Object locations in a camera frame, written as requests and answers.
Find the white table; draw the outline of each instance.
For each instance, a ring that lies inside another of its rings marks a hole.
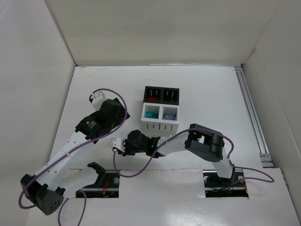
[[[236,165],[262,168],[235,70],[223,66],[77,67],[51,157],[69,139],[78,122],[94,111],[88,96],[98,88],[119,92],[131,115],[111,137],[126,138],[130,131],[139,129],[145,86],[180,88],[178,131],[187,129],[191,123],[220,131],[235,144],[231,159]],[[115,98],[110,93],[106,96]],[[113,169],[111,137],[99,141],[73,169],[81,169],[93,161]],[[144,153],[117,156],[117,165],[119,169],[133,170],[129,172],[132,174],[148,158]],[[274,177],[273,184],[248,181],[250,198],[247,199],[204,198],[201,169],[214,168],[188,151],[154,159],[138,177],[121,178],[118,199],[89,199],[82,226],[299,225],[280,170],[263,169]],[[245,175],[264,178],[249,171]],[[82,204],[82,199],[69,201],[62,212],[63,225],[76,225]],[[40,225],[57,225],[57,212],[46,217],[37,208],[32,209],[27,226]]]

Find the white floor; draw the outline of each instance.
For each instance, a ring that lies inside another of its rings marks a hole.
[[[94,111],[88,96],[97,88],[120,93],[131,115],[111,137],[126,138],[130,131],[139,129],[145,86],[180,88],[178,131],[191,123],[220,131],[235,144],[231,156],[234,164],[262,168],[236,73],[233,67],[222,66],[77,67],[51,156],[69,139],[79,121]],[[115,98],[109,93],[106,96]],[[138,170],[148,158],[143,153],[117,156],[117,165],[122,170]],[[72,168],[81,169],[92,161],[113,168],[110,137],[99,141],[92,153]],[[299,225],[279,169],[263,169],[274,177],[273,184],[248,181],[250,198],[205,198],[201,169],[214,168],[188,151],[154,159],[143,174],[121,179],[118,199],[89,199],[82,226]],[[245,175],[264,178],[249,171]],[[69,201],[62,212],[63,225],[77,225],[82,205],[82,199]],[[56,225],[57,214],[46,217],[32,209],[27,226]]]

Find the cable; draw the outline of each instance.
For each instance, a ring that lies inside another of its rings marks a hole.
[[[242,170],[253,170],[253,171],[256,171],[256,172],[259,172],[259,173],[262,173],[263,175],[269,177],[271,180],[265,180],[265,179],[260,179],[260,178],[254,178],[254,177],[246,177],[246,178],[242,178],[242,179],[239,179],[237,181],[235,181],[231,186],[235,185],[236,183],[239,183],[241,181],[244,181],[245,179],[253,179],[253,180],[259,180],[259,181],[264,181],[264,182],[268,182],[268,183],[274,183],[275,180],[267,173],[263,172],[263,171],[260,171],[258,169],[253,169],[253,168],[248,168],[248,167],[241,167],[241,166],[235,166],[231,160],[230,160],[230,155],[232,154],[233,150],[234,150],[234,143],[232,142],[232,140],[230,140],[228,137],[226,137],[225,135],[219,133],[219,132],[216,132],[214,130],[211,130],[211,129],[202,129],[202,128],[194,128],[194,129],[185,129],[179,133],[177,133],[176,135],[172,136],[171,138],[169,138],[166,142],[163,142],[162,144],[160,144],[157,149],[154,151],[154,153],[151,155],[150,159],[147,161],[147,163],[145,164],[145,166],[138,172],[138,173],[135,173],[133,175],[123,175],[120,173],[120,171],[117,169],[116,167],[116,161],[115,161],[115,157],[116,157],[116,151],[114,151],[114,154],[113,154],[113,166],[114,166],[114,169],[115,171],[119,174],[119,176],[121,177],[124,177],[124,178],[133,178],[133,177],[136,177],[138,176],[139,174],[141,174],[147,167],[148,165],[150,164],[151,160],[154,158],[155,154],[157,153],[157,151],[164,145],[166,144],[167,142],[175,139],[177,136],[185,133],[185,132],[189,132],[189,131],[200,131],[200,132],[210,132],[210,133],[213,133],[213,134],[216,134],[216,135],[219,135],[221,136],[222,138],[226,139],[229,141],[229,143],[231,144],[231,149],[227,155],[228,159],[229,159],[229,163],[230,165],[235,168],[235,169],[242,169]]]
[[[23,198],[25,192],[27,191],[27,189],[28,189],[28,188],[29,188],[29,187],[30,187],[30,186],[31,186],[31,185],[32,185],[39,177],[41,177],[44,173],[46,173],[49,169],[51,169],[52,167],[54,167],[54,166],[55,166],[56,164],[58,164],[60,161],[62,161],[63,159],[65,159],[69,154],[75,152],[77,149],[79,149],[79,148],[81,148],[81,147],[83,147],[83,146],[85,146],[85,145],[87,145],[87,144],[90,144],[90,143],[92,143],[92,142],[98,141],[98,140],[100,140],[100,139],[102,139],[102,138],[105,138],[105,137],[111,135],[111,134],[114,133],[116,130],[118,130],[118,129],[123,125],[123,123],[126,121],[126,119],[127,119],[127,104],[126,104],[124,98],[123,98],[119,93],[117,93],[116,91],[111,90],[111,89],[97,89],[97,90],[93,91],[92,94],[94,94],[95,92],[98,92],[98,91],[109,91],[109,92],[111,92],[111,93],[116,94],[116,95],[121,99],[121,101],[122,101],[122,103],[123,103],[123,105],[124,105],[124,108],[125,108],[125,117],[123,118],[121,124],[120,124],[119,126],[117,126],[115,129],[113,129],[111,132],[109,132],[109,133],[107,133],[107,134],[105,134],[105,135],[103,135],[103,136],[101,136],[101,137],[97,137],[97,138],[95,138],[95,139],[88,140],[88,141],[86,141],[86,142],[84,142],[84,143],[82,143],[82,144],[76,146],[75,148],[71,149],[67,154],[63,155],[61,158],[59,158],[59,159],[56,160],[54,163],[52,163],[52,164],[49,165],[47,168],[45,168],[41,173],[39,173],[38,175],[36,175],[36,176],[35,176],[35,177],[34,177],[34,178],[33,178],[33,179],[32,179],[25,187],[24,187],[23,191],[21,192],[21,194],[20,194],[20,196],[19,196],[18,204],[19,204],[19,207],[20,207],[21,209],[28,210],[28,209],[31,209],[31,208],[35,207],[35,205],[32,205],[32,206],[24,206],[24,205],[22,205],[22,198]],[[83,213],[82,213],[82,216],[83,216],[83,215],[84,215],[84,212],[85,212],[85,208],[86,208],[86,198],[87,198],[87,197],[86,197],[86,194],[85,194],[83,191],[81,191],[81,192],[84,194],[84,197],[85,197],[85,205],[84,205],[84,209],[83,209]]]
[[[81,213],[81,216],[80,216],[80,219],[79,219],[79,223],[77,224],[77,226],[79,226],[80,225],[80,223],[81,223],[81,220],[83,219],[83,216],[84,216],[84,213],[85,213],[85,210],[86,210],[86,205],[87,205],[87,196],[86,196],[86,193],[84,192],[84,191],[82,191],[82,190],[79,190],[79,192],[81,192],[83,195],[84,195],[84,208],[83,208],[83,211],[82,211],[82,213]],[[61,208],[60,208],[60,210],[59,210],[59,212],[58,212],[58,216],[57,216],[57,220],[58,220],[58,225],[59,226],[62,226],[62,223],[61,223],[61,212],[62,212],[62,209],[63,209],[63,207],[64,207],[64,205],[66,204],[66,202],[69,200],[69,198],[67,198],[64,202],[63,202],[63,204],[62,204],[62,206],[61,206]]]

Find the wall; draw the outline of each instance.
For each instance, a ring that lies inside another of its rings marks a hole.
[[[0,222],[22,226],[20,179],[48,160],[75,65],[43,1],[0,1],[0,30]]]
[[[244,63],[281,0],[47,0],[79,65]]]
[[[276,167],[284,170],[301,218],[301,1],[282,0],[244,65]]]

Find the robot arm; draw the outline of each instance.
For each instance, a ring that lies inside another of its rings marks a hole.
[[[208,129],[197,124],[191,124],[190,129],[193,128]],[[191,131],[187,134],[181,134],[169,142],[167,142],[168,139],[169,137],[149,138],[140,131],[134,130],[128,134],[127,139],[112,138],[111,146],[113,150],[117,149],[118,153],[123,156],[135,155],[141,152],[152,156],[157,147],[165,143],[157,151],[154,158],[188,150],[198,157],[212,162],[218,177],[226,184],[233,183],[234,169],[227,158],[224,141],[221,136],[210,132]]]
[[[35,175],[38,175],[62,156],[67,154],[67,157],[38,178],[25,193],[26,198],[46,215],[55,212],[64,198],[75,197],[76,192],[81,188],[94,184],[96,181],[101,182],[104,178],[105,169],[95,162],[88,164],[80,172],[66,177],[72,165],[91,150],[93,143],[85,145],[85,151],[79,148],[71,154],[68,152],[87,142],[87,140],[108,134],[113,128],[121,124],[125,116],[125,109],[118,99],[106,99],[103,92],[94,93],[90,102],[96,111],[80,121],[64,147]],[[24,188],[35,175],[24,175],[21,179],[22,187]]]

